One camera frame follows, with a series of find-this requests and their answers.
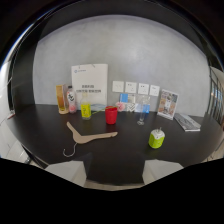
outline black table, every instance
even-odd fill
[[[223,139],[219,124],[205,113],[204,117],[192,117],[200,123],[200,132],[185,132],[176,120],[168,120],[150,112],[145,125],[139,126],[139,113],[119,112],[117,123],[107,125],[105,112],[92,115],[91,120],[75,114],[60,115],[56,105],[33,105],[7,120],[11,131],[35,158],[44,164],[70,161],[88,153],[92,161],[87,179],[114,185],[142,184],[145,160],[158,159],[180,163],[183,167],[201,163],[215,151]],[[114,138],[98,139],[78,144],[73,157],[74,140],[66,123],[69,121],[81,135],[117,131]],[[162,147],[152,149],[148,145],[150,132],[162,127],[165,140]]]

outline clothes hanger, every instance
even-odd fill
[[[66,155],[65,154],[65,149],[64,149],[63,154],[66,157],[70,157],[70,156],[73,156],[75,154],[75,147],[76,147],[77,144],[84,144],[84,143],[90,142],[90,141],[95,140],[95,139],[100,139],[100,138],[115,137],[118,134],[118,132],[111,132],[111,133],[105,133],[105,134],[99,134],[99,135],[85,135],[85,136],[82,136],[75,130],[75,128],[69,122],[67,122],[67,126],[72,131],[73,139],[76,142],[76,144],[74,145],[74,152],[71,155]]]

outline transparent bottle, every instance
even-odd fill
[[[69,103],[69,112],[71,114],[74,114],[77,111],[77,106],[75,103],[75,94],[74,94],[72,86],[68,86],[67,99]]]
[[[90,101],[88,99],[88,93],[82,93],[82,99],[80,102],[81,105],[81,114],[83,120],[89,120],[91,118],[91,107]]]

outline metal hook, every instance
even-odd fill
[[[71,157],[75,154],[75,147],[76,147],[77,143],[74,145],[74,152],[71,154],[71,155],[65,155],[65,149],[63,151],[63,155],[66,156],[66,157]]]

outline cup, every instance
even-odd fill
[[[117,108],[116,107],[106,107],[105,108],[106,123],[115,124],[117,120]]]

